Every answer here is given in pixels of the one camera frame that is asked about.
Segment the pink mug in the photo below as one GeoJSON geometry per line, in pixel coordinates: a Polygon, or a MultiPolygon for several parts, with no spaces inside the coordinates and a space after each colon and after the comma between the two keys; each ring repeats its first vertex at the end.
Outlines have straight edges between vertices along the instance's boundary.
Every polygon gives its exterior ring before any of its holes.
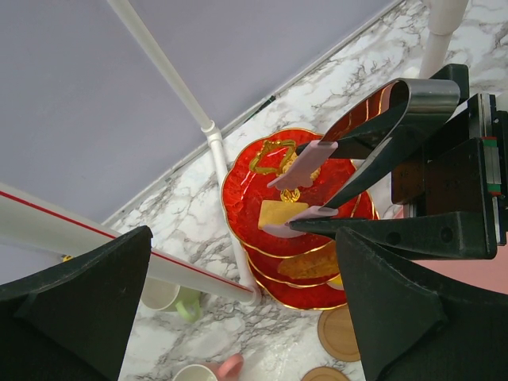
{"type": "Polygon", "coordinates": [[[174,381],[226,381],[238,380],[244,357],[237,353],[222,363],[190,364],[179,370],[174,381]]]}

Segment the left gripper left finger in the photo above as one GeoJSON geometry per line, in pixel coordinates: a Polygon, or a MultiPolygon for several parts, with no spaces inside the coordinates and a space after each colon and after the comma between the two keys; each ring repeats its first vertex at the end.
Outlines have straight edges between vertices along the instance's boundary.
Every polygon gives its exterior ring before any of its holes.
{"type": "Polygon", "coordinates": [[[1,286],[3,380],[116,380],[152,245],[142,226],[1,286]]]}

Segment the rectangular yellow biscuit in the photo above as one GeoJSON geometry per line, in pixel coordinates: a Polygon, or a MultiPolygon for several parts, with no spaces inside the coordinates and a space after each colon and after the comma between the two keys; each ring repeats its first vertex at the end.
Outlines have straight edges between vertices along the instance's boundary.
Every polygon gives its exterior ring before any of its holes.
{"type": "Polygon", "coordinates": [[[260,206],[258,228],[262,229],[265,225],[283,225],[308,207],[309,205],[304,202],[263,200],[260,206]]]}

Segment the yellow donut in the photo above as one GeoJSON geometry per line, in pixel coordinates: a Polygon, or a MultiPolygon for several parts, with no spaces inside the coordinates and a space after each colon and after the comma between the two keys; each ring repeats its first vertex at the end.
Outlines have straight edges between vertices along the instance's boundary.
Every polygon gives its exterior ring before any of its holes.
{"type": "Polygon", "coordinates": [[[344,289],[344,285],[342,283],[341,277],[338,275],[336,278],[331,279],[327,282],[329,287],[332,287],[334,290],[342,291],[344,289]]]}

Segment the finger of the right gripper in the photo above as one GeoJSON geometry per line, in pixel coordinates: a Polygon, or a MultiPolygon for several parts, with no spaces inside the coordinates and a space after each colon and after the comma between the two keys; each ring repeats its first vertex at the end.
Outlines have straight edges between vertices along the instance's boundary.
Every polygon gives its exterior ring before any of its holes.
{"type": "Polygon", "coordinates": [[[335,121],[319,140],[296,148],[298,158],[403,160],[449,120],[469,95],[469,68],[447,64],[427,79],[397,78],[335,121]]]}
{"type": "Polygon", "coordinates": [[[497,254],[495,233],[485,226],[482,214],[472,212],[387,220],[313,218],[292,221],[290,227],[330,238],[338,229],[349,228],[411,260],[491,260],[497,254]]]}

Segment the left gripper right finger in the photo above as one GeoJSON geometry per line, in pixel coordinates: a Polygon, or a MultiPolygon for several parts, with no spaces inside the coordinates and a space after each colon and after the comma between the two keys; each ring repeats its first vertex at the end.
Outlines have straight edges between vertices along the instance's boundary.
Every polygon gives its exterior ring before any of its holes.
{"type": "Polygon", "coordinates": [[[507,297],[336,233],[367,380],[505,380],[507,297]]]}

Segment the brown croissant bread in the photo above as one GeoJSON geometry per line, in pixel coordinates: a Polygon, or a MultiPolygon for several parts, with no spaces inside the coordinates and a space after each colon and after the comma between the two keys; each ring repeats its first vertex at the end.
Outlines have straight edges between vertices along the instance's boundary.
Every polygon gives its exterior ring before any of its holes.
{"type": "Polygon", "coordinates": [[[339,273],[334,252],[311,252],[283,260],[277,271],[292,279],[332,277],[339,273]]]}

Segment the red three-tier stand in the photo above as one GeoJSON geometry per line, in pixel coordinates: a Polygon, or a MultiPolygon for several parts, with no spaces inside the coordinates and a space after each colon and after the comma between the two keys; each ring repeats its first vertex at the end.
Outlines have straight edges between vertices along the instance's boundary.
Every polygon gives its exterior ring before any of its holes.
{"type": "Polygon", "coordinates": [[[287,228],[311,206],[324,204],[355,172],[351,160],[326,160],[311,187],[277,190],[268,184],[296,161],[300,144],[319,140],[291,128],[248,144],[221,189],[226,221],[246,251],[255,281],[274,300],[298,310],[331,310],[346,303],[334,239],[287,228]]]}

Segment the metal tongs pink tips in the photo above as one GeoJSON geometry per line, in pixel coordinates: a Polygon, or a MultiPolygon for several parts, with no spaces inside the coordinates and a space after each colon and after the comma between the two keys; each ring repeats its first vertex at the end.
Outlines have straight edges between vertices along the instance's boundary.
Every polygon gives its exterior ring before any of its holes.
{"type": "Polygon", "coordinates": [[[266,223],[265,233],[300,236],[293,221],[330,219],[346,202],[377,183],[420,148],[467,98],[458,79],[391,80],[335,122],[320,140],[299,150],[287,172],[268,185],[278,190],[310,187],[311,174],[328,159],[362,160],[356,172],[324,204],[308,206],[280,223],[266,223]]]}

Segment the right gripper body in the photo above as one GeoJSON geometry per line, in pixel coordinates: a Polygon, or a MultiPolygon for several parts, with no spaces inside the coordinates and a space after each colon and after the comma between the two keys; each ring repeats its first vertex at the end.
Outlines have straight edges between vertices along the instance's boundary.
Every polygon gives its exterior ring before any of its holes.
{"type": "Polygon", "coordinates": [[[482,214],[507,241],[507,98],[479,93],[391,173],[391,201],[410,216],[482,214]]]}

